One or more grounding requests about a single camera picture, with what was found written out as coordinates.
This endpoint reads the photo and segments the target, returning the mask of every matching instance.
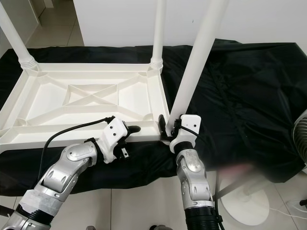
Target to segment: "black fabric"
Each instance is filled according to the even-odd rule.
[[[149,63],[152,46],[49,47],[29,49],[38,62]],[[190,46],[164,47],[162,81],[171,110]],[[0,59],[2,106],[21,69],[13,50]],[[188,113],[202,117],[196,150],[207,170],[251,163],[272,182],[285,182],[304,163],[291,139],[291,129],[307,109],[307,57],[294,43],[240,44],[216,40],[190,103]],[[217,151],[210,144],[212,134]],[[49,148],[44,169],[63,148]],[[42,149],[0,155],[0,194],[22,196],[37,178]],[[161,142],[128,143],[129,161],[99,163],[79,177],[73,193],[98,188],[132,188],[159,177],[176,175],[175,155]]]

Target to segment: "white tape wrap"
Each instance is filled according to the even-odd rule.
[[[23,207],[23,210],[28,213],[41,210],[55,216],[63,202],[37,190],[27,190],[19,204]]]

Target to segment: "white wall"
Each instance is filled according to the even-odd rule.
[[[38,21],[29,0],[1,0],[1,3],[19,36],[26,44],[38,26]],[[0,57],[10,48],[11,45],[3,31],[0,30]]]
[[[167,0],[165,45],[192,45],[209,0]],[[152,45],[156,0],[74,0],[86,46]],[[307,53],[307,0],[230,0],[218,38],[297,42]]]

